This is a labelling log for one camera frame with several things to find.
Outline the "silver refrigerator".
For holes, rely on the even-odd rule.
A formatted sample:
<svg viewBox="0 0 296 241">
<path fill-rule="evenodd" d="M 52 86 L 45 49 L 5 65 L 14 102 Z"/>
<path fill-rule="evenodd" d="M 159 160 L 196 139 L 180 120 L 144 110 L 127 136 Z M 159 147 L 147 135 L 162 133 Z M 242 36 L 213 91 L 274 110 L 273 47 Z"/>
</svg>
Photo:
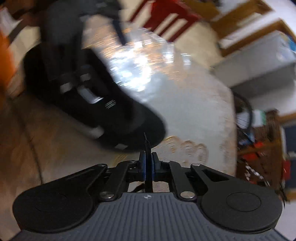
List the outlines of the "silver refrigerator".
<svg viewBox="0 0 296 241">
<path fill-rule="evenodd" d="M 274 31 L 212 67 L 212 73 L 237 94 L 251 99 L 292 86 L 295 52 L 291 39 Z"/>
</svg>

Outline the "black bicycle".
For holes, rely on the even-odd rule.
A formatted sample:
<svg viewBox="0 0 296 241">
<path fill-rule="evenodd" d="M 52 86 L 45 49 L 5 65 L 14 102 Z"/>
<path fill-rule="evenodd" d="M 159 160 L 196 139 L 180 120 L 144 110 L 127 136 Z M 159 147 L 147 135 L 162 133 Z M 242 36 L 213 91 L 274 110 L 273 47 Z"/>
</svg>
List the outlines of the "black bicycle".
<svg viewBox="0 0 296 241">
<path fill-rule="evenodd" d="M 232 94 L 237 130 L 236 176 L 252 184 L 273 189 L 286 202 L 278 110 L 265 111 L 267 123 L 263 127 L 252 128 L 249 125 L 247 129 L 240 128 L 237 114 L 247 111 L 252 120 L 252 111 L 255 109 L 245 97 L 236 92 Z"/>
</svg>

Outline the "white green carton box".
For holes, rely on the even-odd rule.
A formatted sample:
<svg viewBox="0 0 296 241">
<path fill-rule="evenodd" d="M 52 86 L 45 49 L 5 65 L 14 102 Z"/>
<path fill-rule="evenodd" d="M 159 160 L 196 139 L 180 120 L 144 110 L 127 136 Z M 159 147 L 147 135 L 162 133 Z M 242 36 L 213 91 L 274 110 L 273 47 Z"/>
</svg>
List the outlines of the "white green carton box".
<svg viewBox="0 0 296 241">
<path fill-rule="evenodd" d="M 239 127 L 244 129 L 247 129 L 249 125 L 252 128 L 263 127 L 267 123 L 265 112 L 259 109 L 252 111 L 252 120 L 250 120 L 250 115 L 247 111 L 237 114 L 236 120 Z"/>
</svg>

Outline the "black shoelace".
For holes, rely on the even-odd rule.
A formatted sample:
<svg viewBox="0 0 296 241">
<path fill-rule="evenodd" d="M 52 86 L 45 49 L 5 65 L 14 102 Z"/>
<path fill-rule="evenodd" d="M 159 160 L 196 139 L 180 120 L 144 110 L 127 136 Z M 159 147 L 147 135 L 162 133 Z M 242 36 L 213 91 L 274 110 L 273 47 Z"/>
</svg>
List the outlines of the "black shoelace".
<svg viewBox="0 0 296 241">
<path fill-rule="evenodd" d="M 144 133 L 144 145 L 145 145 L 145 192 L 152 193 L 152 178 L 153 178 L 153 168 L 152 168 L 152 153 L 151 145 Z"/>
</svg>

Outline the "black sneaker with white swoosh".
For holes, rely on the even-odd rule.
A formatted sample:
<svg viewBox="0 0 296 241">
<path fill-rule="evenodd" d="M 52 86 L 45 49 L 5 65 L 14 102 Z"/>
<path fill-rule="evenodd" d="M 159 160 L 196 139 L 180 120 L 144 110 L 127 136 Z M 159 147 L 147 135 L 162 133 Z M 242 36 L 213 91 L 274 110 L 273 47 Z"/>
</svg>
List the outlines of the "black sneaker with white swoosh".
<svg viewBox="0 0 296 241">
<path fill-rule="evenodd" d="M 90 128 L 107 149 L 143 151 L 146 141 L 157 146 L 166 135 L 161 117 L 125 93 L 92 49 L 81 52 L 81 69 L 71 70 L 68 61 L 53 65 L 42 45 L 30 49 L 23 59 L 26 92 Z"/>
</svg>

